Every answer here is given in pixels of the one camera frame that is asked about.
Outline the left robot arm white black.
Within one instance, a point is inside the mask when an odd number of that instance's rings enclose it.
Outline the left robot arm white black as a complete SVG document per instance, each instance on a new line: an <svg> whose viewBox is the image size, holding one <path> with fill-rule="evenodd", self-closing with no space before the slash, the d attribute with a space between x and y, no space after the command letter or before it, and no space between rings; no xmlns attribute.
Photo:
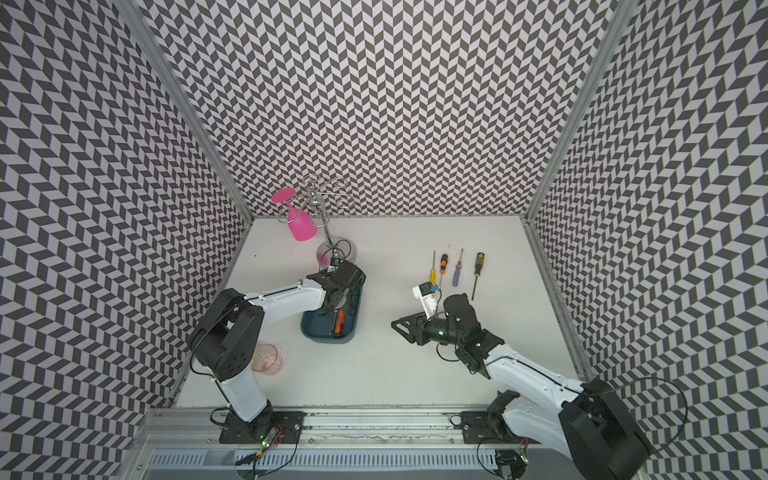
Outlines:
<svg viewBox="0 0 768 480"><path fill-rule="evenodd" d="M234 417L254 422L271 407L250 368L261 328L305 312L332 314L365 279L358 266L343 260L275 290L246 295L228 288L188 336L191 358L213 376Z"/></svg>

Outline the orange handled screwdriver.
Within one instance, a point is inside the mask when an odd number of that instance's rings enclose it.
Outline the orange handled screwdriver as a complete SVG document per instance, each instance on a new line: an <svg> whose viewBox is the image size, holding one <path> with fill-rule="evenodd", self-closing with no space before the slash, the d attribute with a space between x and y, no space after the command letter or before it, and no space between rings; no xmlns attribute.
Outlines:
<svg viewBox="0 0 768 480"><path fill-rule="evenodd" d="M338 309L336 311L334 326L332 330L332 335L334 338L341 338L344 335L343 331L344 331L345 317L346 317L345 309Z"/></svg>

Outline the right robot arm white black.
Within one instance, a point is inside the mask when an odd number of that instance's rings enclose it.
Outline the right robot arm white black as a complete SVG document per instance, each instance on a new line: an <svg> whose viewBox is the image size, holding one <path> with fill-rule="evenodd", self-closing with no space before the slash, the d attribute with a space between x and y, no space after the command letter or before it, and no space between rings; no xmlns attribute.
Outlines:
<svg viewBox="0 0 768 480"><path fill-rule="evenodd" d="M482 438L529 439L573 461L586 479L631 479L653 454L646 434L606 382L582 382L524 357L483 328L464 294L421 299L420 313L392 321L408 343L451 345L472 374L501 385L482 414Z"/></svg>

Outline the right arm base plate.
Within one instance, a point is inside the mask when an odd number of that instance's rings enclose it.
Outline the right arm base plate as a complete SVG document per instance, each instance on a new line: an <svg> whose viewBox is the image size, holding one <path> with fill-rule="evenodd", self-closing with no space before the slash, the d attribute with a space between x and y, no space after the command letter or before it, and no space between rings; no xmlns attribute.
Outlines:
<svg viewBox="0 0 768 480"><path fill-rule="evenodd" d="M487 411L462 411L459 419L463 442L467 445L515 444L522 440L499 415L490 415Z"/></svg>

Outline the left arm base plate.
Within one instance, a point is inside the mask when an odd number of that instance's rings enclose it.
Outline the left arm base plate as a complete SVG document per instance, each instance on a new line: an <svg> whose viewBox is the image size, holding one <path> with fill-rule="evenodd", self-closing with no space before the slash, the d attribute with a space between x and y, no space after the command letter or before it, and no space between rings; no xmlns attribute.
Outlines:
<svg viewBox="0 0 768 480"><path fill-rule="evenodd" d="M230 411L221 429L220 444L256 445L267 439L272 430L279 433L282 444L297 444L304 427L303 411L264 410L254 420L246 422Z"/></svg>

